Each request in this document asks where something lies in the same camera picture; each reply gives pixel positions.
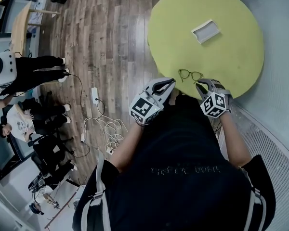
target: person sitting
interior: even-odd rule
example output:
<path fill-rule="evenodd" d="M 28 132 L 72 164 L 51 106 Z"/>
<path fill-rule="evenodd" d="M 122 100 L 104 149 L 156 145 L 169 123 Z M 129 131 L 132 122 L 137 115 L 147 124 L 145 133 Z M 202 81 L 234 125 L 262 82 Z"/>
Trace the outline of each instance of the person sitting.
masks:
<path fill-rule="evenodd" d="M 11 133 L 15 138 L 28 142 L 33 132 L 40 135 L 51 134 L 64 123 L 71 123 L 71 119 L 64 115 L 69 110 L 71 110 L 69 104 L 50 108 L 37 105 L 26 110 L 23 110 L 19 104 L 15 104 L 6 115 L 7 122 L 0 126 L 0 135 L 5 138 Z M 51 116 L 56 117 L 46 123 Z"/>
<path fill-rule="evenodd" d="M 16 80 L 0 92 L 0 96 L 6 96 L 0 100 L 0 108 L 6 107 L 13 95 L 17 92 L 29 91 L 43 83 L 58 80 L 64 82 L 69 75 L 69 69 L 38 71 L 43 68 L 64 66 L 66 58 L 54 56 L 42 56 L 37 58 L 20 57 L 16 58 L 17 77 Z"/>
<path fill-rule="evenodd" d="M 47 178 L 43 178 L 44 180 L 40 181 L 42 178 L 40 175 L 36 178 L 38 179 L 37 182 L 32 181 L 28 189 L 32 192 L 33 202 L 29 205 L 31 211 L 34 214 L 41 214 L 44 213 L 41 210 L 40 205 L 46 200 L 48 204 L 52 205 L 54 208 L 59 208 L 59 204 L 55 201 L 50 194 L 54 191 L 54 189 L 60 184 L 60 182 L 64 179 L 65 175 L 70 170 L 78 170 L 77 167 L 72 164 L 71 162 L 67 162 L 66 164 L 62 165 L 58 168 L 52 176 Z"/>

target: black eyeglasses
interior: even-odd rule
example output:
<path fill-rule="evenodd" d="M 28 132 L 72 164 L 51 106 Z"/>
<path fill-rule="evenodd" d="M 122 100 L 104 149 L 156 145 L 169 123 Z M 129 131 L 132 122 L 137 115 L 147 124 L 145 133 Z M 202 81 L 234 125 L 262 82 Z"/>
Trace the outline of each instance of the black eyeglasses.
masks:
<path fill-rule="evenodd" d="M 194 84 L 203 77 L 203 74 L 200 72 L 189 72 L 186 69 L 179 69 L 179 75 L 183 82 L 184 79 L 187 79 L 190 75 L 192 75 L 192 79 L 195 81 Z"/>

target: table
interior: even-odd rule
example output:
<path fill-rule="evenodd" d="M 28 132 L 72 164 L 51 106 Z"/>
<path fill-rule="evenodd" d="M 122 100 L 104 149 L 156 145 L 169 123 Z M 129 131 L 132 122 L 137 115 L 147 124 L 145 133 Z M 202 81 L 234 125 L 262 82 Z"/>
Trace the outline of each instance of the table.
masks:
<path fill-rule="evenodd" d="M 199 44 L 191 30 L 210 19 L 220 33 Z M 179 69 L 219 80 L 236 98 L 256 82 L 264 61 L 262 31 L 240 0 L 160 0 L 152 9 L 148 44 L 159 72 L 198 99 L 194 81 L 182 82 Z"/>
<path fill-rule="evenodd" d="M 51 14 L 60 14 L 58 12 L 46 11 L 46 10 L 34 10 L 30 8 L 31 2 L 29 2 L 17 15 L 14 20 L 11 34 L 11 52 L 19 52 L 23 56 L 25 55 L 26 49 L 26 32 L 27 26 L 41 26 L 41 24 L 31 24 L 28 23 L 29 15 L 31 12 L 37 13 L 51 13 Z"/>

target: floor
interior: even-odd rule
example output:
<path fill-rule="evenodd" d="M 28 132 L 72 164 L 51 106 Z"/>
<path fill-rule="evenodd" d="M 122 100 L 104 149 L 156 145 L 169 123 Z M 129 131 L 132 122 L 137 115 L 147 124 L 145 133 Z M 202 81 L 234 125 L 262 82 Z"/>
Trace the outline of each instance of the floor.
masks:
<path fill-rule="evenodd" d="M 45 15 L 41 29 L 39 55 L 66 57 L 70 76 L 63 84 L 41 86 L 42 93 L 53 92 L 57 103 L 72 105 L 71 124 L 62 132 L 74 140 L 67 143 L 76 156 L 85 155 L 88 147 L 80 142 L 83 121 L 98 117 L 91 101 L 91 88 L 97 87 L 105 102 L 105 115 L 121 119 L 129 128 L 129 103 L 144 84 L 157 76 L 157 68 L 147 44 L 147 25 L 153 6 L 159 0 L 68 0 L 66 4 L 46 4 L 46 10 L 61 16 Z M 72 178 L 86 183 L 96 166 L 97 148 L 105 151 L 104 136 L 95 121 L 87 122 L 86 143 L 90 153 L 74 158 L 78 171 Z"/>

